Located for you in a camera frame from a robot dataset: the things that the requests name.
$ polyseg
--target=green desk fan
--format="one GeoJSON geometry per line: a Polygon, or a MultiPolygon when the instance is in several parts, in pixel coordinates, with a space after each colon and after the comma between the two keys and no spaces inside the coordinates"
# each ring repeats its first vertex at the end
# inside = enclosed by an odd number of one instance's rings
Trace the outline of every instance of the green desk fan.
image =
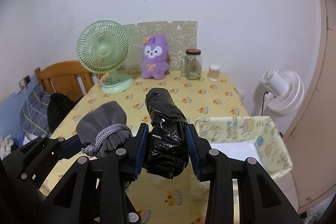
{"type": "Polygon", "coordinates": [[[77,56],[83,67],[93,73],[110,72],[100,81],[105,93],[121,92],[134,84],[131,76],[117,73],[127,57],[129,40],[124,28],[109,20],[92,23],[78,39],[77,56]]]}

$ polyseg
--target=white fan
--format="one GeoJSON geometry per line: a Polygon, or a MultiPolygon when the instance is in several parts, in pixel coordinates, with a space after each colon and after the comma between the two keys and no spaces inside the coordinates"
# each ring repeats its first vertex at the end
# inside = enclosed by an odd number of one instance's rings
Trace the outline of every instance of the white fan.
{"type": "Polygon", "coordinates": [[[305,87],[296,72],[288,70],[277,73],[269,69],[262,82],[269,90],[264,98],[264,108],[268,106],[276,116],[286,116],[301,105],[305,87]]]}

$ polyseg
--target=yellow tablecloth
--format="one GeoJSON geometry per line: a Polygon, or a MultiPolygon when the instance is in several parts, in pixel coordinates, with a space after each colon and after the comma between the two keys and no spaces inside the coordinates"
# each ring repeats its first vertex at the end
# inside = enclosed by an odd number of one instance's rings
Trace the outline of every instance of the yellow tablecloth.
{"type": "MultiPolygon", "coordinates": [[[[100,84],[96,84],[67,115],[52,138],[68,139],[75,135],[80,119],[109,101],[117,101],[125,110],[127,125],[133,132],[137,131],[141,122],[148,123],[151,130],[144,101],[147,92],[153,87],[169,90],[175,104],[190,123],[194,123],[199,116],[247,116],[235,88],[223,73],[217,82],[209,81],[207,72],[202,73],[201,79],[194,81],[180,77],[179,71],[171,71],[163,80],[142,79],[137,72],[130,74],[135,78],[135,84],[121,93],[105,94],[100,89],[100,84]]],[[[80,155],[82,153],[57,163],[45,183],[49,189],[55,186],[80,155]]],[[[190,163],[184,172],[173,180],[148,174],[142,169],[138,180],[128,187],[127,194],[141,214],[142,223],[204,223],[208,198],[195,198],[189,194],[192,180],[195,179],[190,163]]]]}

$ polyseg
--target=wooden door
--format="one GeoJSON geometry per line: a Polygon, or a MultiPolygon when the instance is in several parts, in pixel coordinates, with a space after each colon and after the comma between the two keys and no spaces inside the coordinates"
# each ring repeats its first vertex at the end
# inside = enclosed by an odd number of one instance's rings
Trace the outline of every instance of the wooden door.
{"type": "Polygon", "coordinates": [[[286,139],[299,212],[336,191],[336,1],[325,0],[321,5],[327,16],[322,70],[308,107],[286,139]]]}

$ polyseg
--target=black cord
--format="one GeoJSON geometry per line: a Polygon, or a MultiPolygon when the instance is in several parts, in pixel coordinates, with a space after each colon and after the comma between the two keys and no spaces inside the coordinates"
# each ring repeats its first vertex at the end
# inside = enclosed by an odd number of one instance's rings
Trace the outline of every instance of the black cord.
{"type": "Polygon", "coordinates": [[[261,116],[264,112],[264,103],[265,103],[265,95],[268,93],[268,91],[265,91],[264,96],[262,97],[262,107],[261,107],[261,116]]]}

